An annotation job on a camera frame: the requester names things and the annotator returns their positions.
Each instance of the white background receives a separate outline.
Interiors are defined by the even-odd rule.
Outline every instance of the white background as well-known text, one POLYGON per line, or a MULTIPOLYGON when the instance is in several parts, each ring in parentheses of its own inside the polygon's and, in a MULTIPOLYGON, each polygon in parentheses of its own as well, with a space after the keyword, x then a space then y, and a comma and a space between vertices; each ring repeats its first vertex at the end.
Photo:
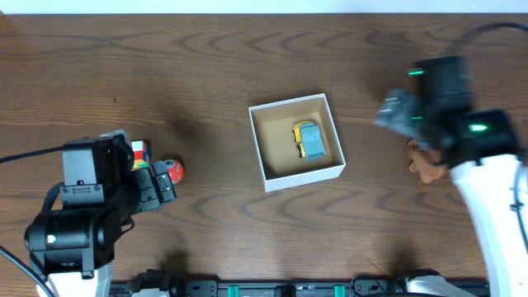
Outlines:
POLYGON ((528 12, 528 0, 0 0, 14 13, 528 12))

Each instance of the orange ball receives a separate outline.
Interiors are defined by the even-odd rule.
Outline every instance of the orange ball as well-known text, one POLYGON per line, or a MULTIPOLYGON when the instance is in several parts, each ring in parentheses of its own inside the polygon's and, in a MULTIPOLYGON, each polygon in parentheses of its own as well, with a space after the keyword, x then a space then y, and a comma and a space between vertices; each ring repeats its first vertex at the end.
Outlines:
POLYGON ((167 165, 168 176, 171 177, 172 184, 176 185, 181 182, 185 175, 183 165, 176 160, 165 160, 165 165, 167 165))

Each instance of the blue toy vehicle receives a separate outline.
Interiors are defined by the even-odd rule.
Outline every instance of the blue toy vehicle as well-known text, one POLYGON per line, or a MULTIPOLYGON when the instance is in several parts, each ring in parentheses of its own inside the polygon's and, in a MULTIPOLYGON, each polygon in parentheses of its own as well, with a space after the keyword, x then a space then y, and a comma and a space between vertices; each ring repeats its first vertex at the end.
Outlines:
POLYGON ((294 125, 294 141, 297 143, 297 154, 300 158, 313 160, 324 155, 321 131, 312 121, 305 120, 294 125))

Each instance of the colorful cube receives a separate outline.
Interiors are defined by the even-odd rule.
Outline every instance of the colorful cube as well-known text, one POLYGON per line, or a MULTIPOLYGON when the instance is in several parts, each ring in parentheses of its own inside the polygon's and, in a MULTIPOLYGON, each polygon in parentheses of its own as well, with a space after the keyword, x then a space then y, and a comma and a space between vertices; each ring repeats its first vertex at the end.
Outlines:
POLYGON ((144 141, 133 141, 134 167, 132 169, 150 166, 150 147, 144 141))

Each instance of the brown plush toy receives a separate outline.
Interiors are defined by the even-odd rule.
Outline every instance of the brown plush toy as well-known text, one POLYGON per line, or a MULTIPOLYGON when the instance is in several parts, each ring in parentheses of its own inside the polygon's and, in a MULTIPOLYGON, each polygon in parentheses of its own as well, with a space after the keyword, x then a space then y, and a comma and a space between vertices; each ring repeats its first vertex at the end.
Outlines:
POLYGON ((441 161, 438 151, 426 151, 418 146, 416 140, 411 139, 407 144, 407 155, 412 159, 409 169, 411 172, 420 173, 423 182, 429 183, 443 177, 449 171, 447 165, 435 165, 441 161))

